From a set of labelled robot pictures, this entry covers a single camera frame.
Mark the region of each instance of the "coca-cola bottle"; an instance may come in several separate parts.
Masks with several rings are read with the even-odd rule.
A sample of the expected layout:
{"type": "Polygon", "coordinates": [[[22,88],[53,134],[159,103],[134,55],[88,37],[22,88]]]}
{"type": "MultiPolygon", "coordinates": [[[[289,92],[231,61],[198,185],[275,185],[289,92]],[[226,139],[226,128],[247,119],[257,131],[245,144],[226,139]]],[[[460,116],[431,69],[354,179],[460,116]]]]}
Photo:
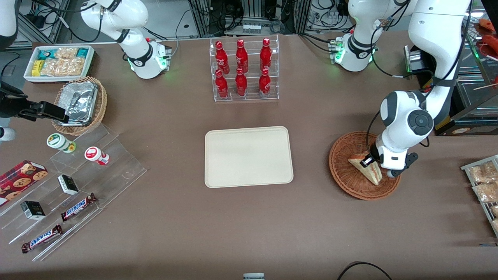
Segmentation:
{"type": "Polygon", "coordinates": [[[228,56],[227,52],[223,49],[223,43],[217,41],[216,46],[216,64],[218,68],[223,71],[223,74],[228,75],[230,73],[230,66],[228,66],[228,56]]]}
{"type": "Polygon", "coordinates": [[[244,47],[244,40],[237,40],[237,53],[235,54],[237,58],[237,67],[241,67],[244,73],[249,71],[249,60],[248,51],[244,47]]]}
{"type": "Polygon", "coordinates": [[[259,53],[259,67],[261,71],[264,68],[270,69],[271,66],[271,49],[270,49],[270,39],[263,39],[263,48],[261,48],[261,52],[259,53]]]}
{"type": "Polygon", "coordinates": [[[262,98],[270,95],[270,77],[268,76],[268,68],[261,70],[261,77],[259,78],[259,96],[262,98]]]}
{"type": "Polygon", "coordinates": [[[227,99],[228,98],[228,84],[227,80],[223,77],[223,73],[221,72],[220,69],[216,69],[216,90],[218,91],[218,95],[220,96],[221,99],[227,99]]]}
{"type": "Polygon", "coordinates": [[[241,97],[246,96],[248,89],[248,80],[244,75],[242,67],[237,68],[237,77],[235,77],[235,84],[237,85],[237,94],[241,97]]]}

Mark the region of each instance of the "brown wicker basket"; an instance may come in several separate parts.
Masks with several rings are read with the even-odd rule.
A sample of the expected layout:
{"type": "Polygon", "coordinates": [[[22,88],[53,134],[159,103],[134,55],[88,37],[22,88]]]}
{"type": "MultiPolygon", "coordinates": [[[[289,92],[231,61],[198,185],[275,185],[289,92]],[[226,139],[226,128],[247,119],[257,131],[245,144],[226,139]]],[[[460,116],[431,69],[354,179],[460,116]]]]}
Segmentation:
{"type": "MultiPolygon", "coordinates": [[[[363,200],[375,200],[390,195],[399,184],[401,177],[389,178],[387,169],[381,168],[382,180],[378,186],[372,184],[358,169],[348,162],[353,154],[367,151],[367,133],[351,132],[341,136],[332,146],[329,154],[329,167],[337,184],[348,194],[363,200]]],[[[377,135],[369,134],[369,145],[377,135]]]]}
{"type": "MultiPolygon", "coordinates": [[[[69,83],[83,83],[83,82],[93,82],[99,86],[99,91],[97,93],[97,100],[95,101],[93,120],[86,127],[63,127],[63,126],[55,124],[55,122],[52,121],[52,125],[60,133],[79,136],[86,131],[95,129],[100,124],[102,119],[104,118],[104,115],[106,113],[106,106],[107,106],[106,89],[102,86],[102,84],[97,79],[95,79],[93,77],[88,77],[88,76],[85,78],[79,78],[79,79],[71,81],[69,83]]],[[[59,94],[57,94],[57,97],[55,98],[55,104],[59,103],[59,98],[61,96],[63,88],[64,87],[62,87],[61,90],[59,91],[59,94]]]]}

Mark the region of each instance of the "snickers bar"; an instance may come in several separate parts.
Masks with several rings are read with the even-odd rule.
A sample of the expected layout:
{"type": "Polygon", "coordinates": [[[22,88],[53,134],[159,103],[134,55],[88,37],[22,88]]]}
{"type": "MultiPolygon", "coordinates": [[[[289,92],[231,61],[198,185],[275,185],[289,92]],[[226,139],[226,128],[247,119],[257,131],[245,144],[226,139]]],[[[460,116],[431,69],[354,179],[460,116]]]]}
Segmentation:
{"type": "Polygon", "coordinates": [[[51,239],[54,236],[57,235],[62,235],[62,228],[61,225],[57,224],[55,228],[47,231],[46,233],[38,236],[36,239],[31,240],[31,242],[26,242],[22,244],[21,250],[23,254],[26,254],[27,252],[33,250],[34,247],[47,242],[49,239],[51,239]]]}
{"type": "Polygon", "coordinates": [[[66,212],[61,214],[62,221],[65,222],[67,221],[70,217],[78,214],[81,210],[85,209],[90,205],[92,202],[96,201],[97,198],[93,193],[91,193],[89,196],[85,197],[82,201],[80,201],[78,204],[75,206],[69,208],[66,212]]]}

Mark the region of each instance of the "table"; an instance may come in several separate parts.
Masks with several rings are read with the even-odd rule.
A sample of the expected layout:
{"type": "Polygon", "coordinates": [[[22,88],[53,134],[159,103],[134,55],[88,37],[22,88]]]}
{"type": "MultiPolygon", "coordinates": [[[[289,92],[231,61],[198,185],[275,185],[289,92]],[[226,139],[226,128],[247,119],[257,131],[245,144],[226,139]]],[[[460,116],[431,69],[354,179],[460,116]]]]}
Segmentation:
{"type": "MultiPolygon", "coordinates": [[[[213,101],[208,40],[181,41],[171,70],[152,80],[130,71],[117,44],[94,45],[91,74],[109,99],[104,123],[149,171],[43,262],[0,242],[0,278],[233,280],[264,272],[268,280],[318,280],[368,261],[394,279],[496,279],[498,248],[478,247],[496,239],[459,169],[497,154],[496,138],[432,137],[430,148],[411,150],[420,159],[392,195],[352,198],[329,172],[332,144],[365,130],[390,91],[417,82],[373,65],[350,73],[298,36],[279,38],[280,100],[259,104],[213,101]],[[289,130],[290,184],[204,185],[208,131],[266,126],[289,130]]],[[[386,32],[377,62],[400,73],[405,44],[406,32],[386,32]]],[[[24,92],[53,101],[60,87],[26,83],[24,92]]],[[[45,145],[50,121],[14,119],[11,127],[18,137],[0,145],[1,172],[55,153],[45,145]]],[[[377,120],[372,132],[382,128],[377,120]]]]}

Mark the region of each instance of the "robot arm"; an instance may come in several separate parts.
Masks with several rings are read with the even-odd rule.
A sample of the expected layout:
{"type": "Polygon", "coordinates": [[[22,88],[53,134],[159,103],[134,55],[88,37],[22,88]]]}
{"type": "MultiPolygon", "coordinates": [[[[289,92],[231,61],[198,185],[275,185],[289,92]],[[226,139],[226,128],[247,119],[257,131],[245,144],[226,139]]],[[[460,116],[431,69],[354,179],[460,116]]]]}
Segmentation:
{"type": "Polygon", "coordinates": [[[339,53],[335,56],[335,63],[352,72],[365,69],[372,55],[371,49],[383,32],[382,28],[378,28],[379,20],[411,15],[416,3],[417,0],[350,0],[348,11],[356,26],[353,34],[336,39],[336,43],[341,44],[336,47],[339,53]]]}
{"type": "Polygon", "coordinates": [[[148,11],[140,0],[87,1],[81,8],[97,3],[81,12],[81,18],[91,28],[101,30],[115,40],[128,57],[131,69],[142,79],[159,75],[169,67],[164,45],[149,42],[138,29],[147,24],[148,11]]]}
{"type": "Polygon", "coordinates": [[[436,86],[429,93],[395,91],[380,105],[386,129],[371,147],[381,166],[399,175],[416,159],[407,151],[423,141],[449,112],[450,89],[462,38],[461,24],[471,0],[419,0],[409,25],[412,42],[434,56],[436,86]]]}

